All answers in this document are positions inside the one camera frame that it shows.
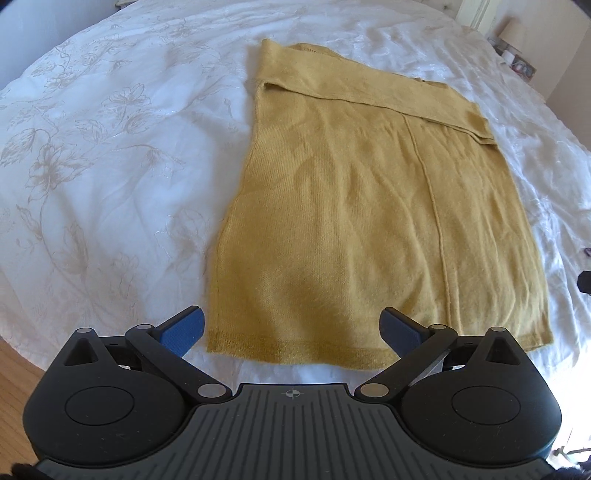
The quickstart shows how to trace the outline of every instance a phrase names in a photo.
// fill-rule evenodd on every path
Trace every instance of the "lamp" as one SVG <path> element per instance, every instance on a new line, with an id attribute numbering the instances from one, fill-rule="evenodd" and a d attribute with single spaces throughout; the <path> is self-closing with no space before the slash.
<path id="1" fill-rule="evenodd" d="M 502 58 L 509 65 L 511 65 L 515 59 L 515 54 L 509 50 L 509 47 L 520 52 L 525 45 L 526 35 L 527 29 L 525 25 L 516 18 L 512 18 L 501 35 L 499 35 L 501 40 L 507 42 L 507 49 L 503 52 Z"/>

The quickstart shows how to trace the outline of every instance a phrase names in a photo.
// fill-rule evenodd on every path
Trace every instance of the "white duvet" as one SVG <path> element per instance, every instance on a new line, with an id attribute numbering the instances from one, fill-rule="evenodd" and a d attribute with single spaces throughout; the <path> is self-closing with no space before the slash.
<path id="1" fill-rule="evenodd" d="M 77 327 L 119 335 L 207 311 L 207 255 L 249 144 L 263 38 L 445 82 L 480 105 L 547 274 L 555 342 L 531 357 L 563 408 L 558 442 L 583 432 L 589 152 L 480 34 L 408 0 L 139 0 L 35 62 L 0 92 L 0 335 L 46 368 Z M 233 389 L 354 388 L 372 375 L 211 355 L 203 341 L 186 358 Z"/>

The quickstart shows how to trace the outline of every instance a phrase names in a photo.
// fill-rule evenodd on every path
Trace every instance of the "wooden floor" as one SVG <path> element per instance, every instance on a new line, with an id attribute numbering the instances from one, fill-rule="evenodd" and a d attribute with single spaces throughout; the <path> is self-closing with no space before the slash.
<path id="1" fill-rule="evenodd" d="M 0 340 L 0 473 L 8 473 L 15 462 L 37 460 L 22 429 L 22 409 L 42 375 Z"/>

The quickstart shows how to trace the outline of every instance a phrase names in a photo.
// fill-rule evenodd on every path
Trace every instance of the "wall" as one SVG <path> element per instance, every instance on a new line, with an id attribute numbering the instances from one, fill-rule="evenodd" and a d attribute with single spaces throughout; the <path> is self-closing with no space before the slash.
<path id="1" fill-rule="evenodd" d="M 457 12 L 462 6 L 462 0 L 415 0 L 428 5 L 435 10 L 445 13 L 448 17 L 456 18 Z"/>
<path id="2" fill-rule="evenodd" d="M 14 0 L 0 12 L 0 90 L 44 53 L 115 11 L 115 0 Z"/>
<path id="3" fill-rule="evenodd" d="M 591 25 L 572 0 L 504 0 L 493 28 L 499 34 L 510 17 L 528 28 L 523 56 L 535 68 L 531 86 L 548 98 L 569 66 Z"/>
<path id="4" fill-rule="evenodd" d="M 591 150 L 591 28 L 550 95 L 548 106 Z"/>

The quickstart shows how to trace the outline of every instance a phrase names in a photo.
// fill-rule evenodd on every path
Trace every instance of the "wrinkled fabric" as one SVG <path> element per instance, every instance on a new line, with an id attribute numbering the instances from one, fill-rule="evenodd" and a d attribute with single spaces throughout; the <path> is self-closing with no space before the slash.
<path id="1" fill-rule="evenodd" d="M 577 378 L 591 368 L 589 298 L 576 287 L 591 267 L 589 152 L 480 34 L 418 2 L 384 4 L 140 0 L 10 83 L 0 92 L 0 335 L 46 368 L 77 327 L 120 335 L 206 309 L 208 253 L 251 136 L 260 42 L 314 43 L 447 83 L 489 120 L 543 256 L 554 343 L 531 357 L 562 406 L 566 445 L 571 427 L 584 428 Z M 204 345 L 186 358 L 234 389 L 371 376 Z"/>
<path id="2" fill-rule="evenodd" d="M 310 44 L 263 40 L 238 195 L 211 269 L 207 351 L 385 369 L 394 306 L 460 335 L 552 341 L 538 247 L 475 103 Z"/>

